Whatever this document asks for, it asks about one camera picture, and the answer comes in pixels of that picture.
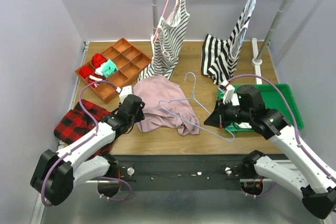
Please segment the mauve tank top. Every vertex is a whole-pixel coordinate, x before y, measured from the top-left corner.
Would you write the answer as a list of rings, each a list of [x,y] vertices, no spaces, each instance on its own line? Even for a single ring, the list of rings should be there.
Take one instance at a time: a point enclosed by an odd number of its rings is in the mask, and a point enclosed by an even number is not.
[[[178,84],[163,76],[151,76],[136,83],[134,94],[145,103],[144,120],[137,123],[140,132],[170,127],[182,136],[200,133],[200,121]]]

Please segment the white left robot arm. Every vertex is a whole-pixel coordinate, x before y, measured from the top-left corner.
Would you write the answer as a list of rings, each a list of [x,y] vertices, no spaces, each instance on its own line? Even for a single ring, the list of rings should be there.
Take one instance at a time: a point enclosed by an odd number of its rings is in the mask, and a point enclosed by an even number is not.
[[[56,152],[44,151],[30,181],[40,193],[42,203],[46,207],[57,206],[81,183],[96,177],[112,179],[117,171],[115,164],[109,158],[94,154],[142,121],[143,108],[142,99],[130,94],[79,140]]]

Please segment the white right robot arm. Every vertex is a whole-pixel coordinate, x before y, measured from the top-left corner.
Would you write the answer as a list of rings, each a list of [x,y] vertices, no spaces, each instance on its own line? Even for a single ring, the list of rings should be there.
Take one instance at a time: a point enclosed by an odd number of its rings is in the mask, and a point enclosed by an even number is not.
[[[218,89],[223,96],[216,101],[204,124],[227,127],[232,123],[248,123],[254,132],[281,149],[299,170],[296,173],[254,150],[235,171],[246,178],[262,176],[273,180],[300,198],[305,208],[319,219],[335,211],[335,171],[311,150],[294,125],[280,111],[267,108],[254,85],[235,89],[223,82]]]

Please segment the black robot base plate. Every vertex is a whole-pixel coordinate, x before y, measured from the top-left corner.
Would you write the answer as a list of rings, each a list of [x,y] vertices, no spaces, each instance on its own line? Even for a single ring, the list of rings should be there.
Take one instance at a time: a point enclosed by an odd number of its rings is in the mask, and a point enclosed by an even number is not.
[[[263,194],[274,182],[243,167],[244,155],[106,155],[107,177],[134,191],[242,190]]]

